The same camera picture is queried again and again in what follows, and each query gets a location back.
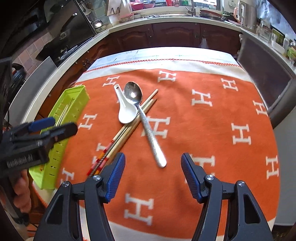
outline brick tile wall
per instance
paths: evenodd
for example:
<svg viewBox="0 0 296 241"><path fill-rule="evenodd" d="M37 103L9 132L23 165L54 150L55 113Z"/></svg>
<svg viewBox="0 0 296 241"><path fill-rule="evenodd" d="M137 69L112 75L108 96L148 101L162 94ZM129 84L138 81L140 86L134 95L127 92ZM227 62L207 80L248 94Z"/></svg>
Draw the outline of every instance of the brick tile wall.
<svg viewBox="0 0 296 241"><path fill-rule="evenodd" d="M28 78L42 63L41 61L36 60L36 56L40 53L44 45L52 40L52 35L49 32L46 32L33 43L30 41L27 46L25 46L25 50L18 54L18 56L12 61L13 63L18 63L24 66L27 72L26 78Z"/></svg>

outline blue gripper pad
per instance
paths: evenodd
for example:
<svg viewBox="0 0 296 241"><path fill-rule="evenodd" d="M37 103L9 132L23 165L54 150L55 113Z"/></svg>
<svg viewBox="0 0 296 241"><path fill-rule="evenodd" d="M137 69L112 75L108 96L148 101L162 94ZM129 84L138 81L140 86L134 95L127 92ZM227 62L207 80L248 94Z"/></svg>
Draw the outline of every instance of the blue gripper pad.
<svg viewBox="0 0 296 241"><path fill-rule="evenodd" d="M53 117L48 117L48 118L44 118L44 119L32 122L29 125L28 130L29 132L37 132L54 125L55 125L55 119Z"/></svg>
<svg viewBox="0 0 296 241"><path fill-rule="evenodd" d="M182 155L181 167L193 198L201 202L200 182L194 172L195 163L188 154Z"/></svg>
<svg viewBox="0 0 296 241"><path fill-rule="evenodd" d="M103 168L100 175L103 177L104 184L100 197L103 198L104 203L109 203L115 197L125 165L126 158L119 152L113 162Z"/></svg>

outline metal screw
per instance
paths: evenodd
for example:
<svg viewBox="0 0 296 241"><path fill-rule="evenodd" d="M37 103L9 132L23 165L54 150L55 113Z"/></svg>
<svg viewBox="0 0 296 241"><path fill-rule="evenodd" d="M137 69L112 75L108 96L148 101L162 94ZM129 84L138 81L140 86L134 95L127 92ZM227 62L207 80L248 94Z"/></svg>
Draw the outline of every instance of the metal screw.
<svg viewBox="0 0 296 241"><path fill-rule="evenodd" d="M64 181L63 183L62 183L62 186L65 188L65 187L67 187L67 186L69 186L70 185L70 182L69 181Z"/></svg>
<svg viewBox="0 0 296 241"><path fill-rule="evenodd" d="M100 179L101 179L101 176L100 175L94 175L93 176L93 180L95 180L95 181L98 181Z"/></svg>
<svg viewBox="0 0 296 241"><path fill-rule="evenodd" d="M214 180L215 177L213 175L209 174L209 175L206 175L205 178L208 179L209 181L212 181L212 180Z"/></svg>
<svg viewBox="0 0 296 241"><path fill-rule="evenodd" d="M241 187L246 185L246 183L244 181L237 181L237 184L240 185Z"/></svg>

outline human hand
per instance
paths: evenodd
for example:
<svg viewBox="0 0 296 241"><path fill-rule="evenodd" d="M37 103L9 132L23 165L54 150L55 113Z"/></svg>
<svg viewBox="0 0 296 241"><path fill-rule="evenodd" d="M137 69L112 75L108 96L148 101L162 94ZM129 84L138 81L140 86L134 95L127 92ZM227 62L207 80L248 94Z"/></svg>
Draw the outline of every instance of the human hand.
<svg viewBox="0 0 296 241"><path fill-rule="evenodd" d="M29 213L31 210L31 198L29 190L29 178L27 170L21 171L21 177L13 187L15 191L15 198L13 204L20 209L22 213ZM0 192L1 202L5 205L5 198L3 193Z"/></svg>

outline red stitched edge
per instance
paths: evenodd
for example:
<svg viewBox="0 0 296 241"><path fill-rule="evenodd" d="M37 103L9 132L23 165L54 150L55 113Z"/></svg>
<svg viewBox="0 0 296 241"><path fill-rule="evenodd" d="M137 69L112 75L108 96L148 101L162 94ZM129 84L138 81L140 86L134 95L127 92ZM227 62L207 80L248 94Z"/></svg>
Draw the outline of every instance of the red stitched edge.
<svg viewBox="0 0 296 241"><path fill-rule="evenodd" d="M32 185L35 194L37 195L37 197L39 198L39 200L41 201L41 203L43 204L44 207L48 207L48 204L43 200L43 198L40 196L40 194L37 192L36 188Z"/></svg>
<svg viewBox="0 0 296 241"><path fill-rule="evenodd" d="M110 65L107 65L107 66L102 66L102 67L99 67L99 68L95 68L95 69L87 70L87 71L85 71L84 73L87 73L87 72L90 72L90 71L94 71L94 70L98 70L98 69L104 69L104 68L108 68L108 67L112 67L112 66L116 66L116 65L120 65L120 64L132 64L132 63L139 63L139 62L159 61L159 60L184 60L184 61L196 61L196 62L200 62L200 63L204 63L204 64L226 65L226 66L234 66L234 67L239 67L239 68L241 68L239 65L236 65L236 64L225 64L225 63L208 62L208 61L202 61L202 60L192 60L192 59L164 58L164 59L145 59L145 60L136 60L136 61L129 61L129 62L117 63L117 64L110 64Z"/></svg>

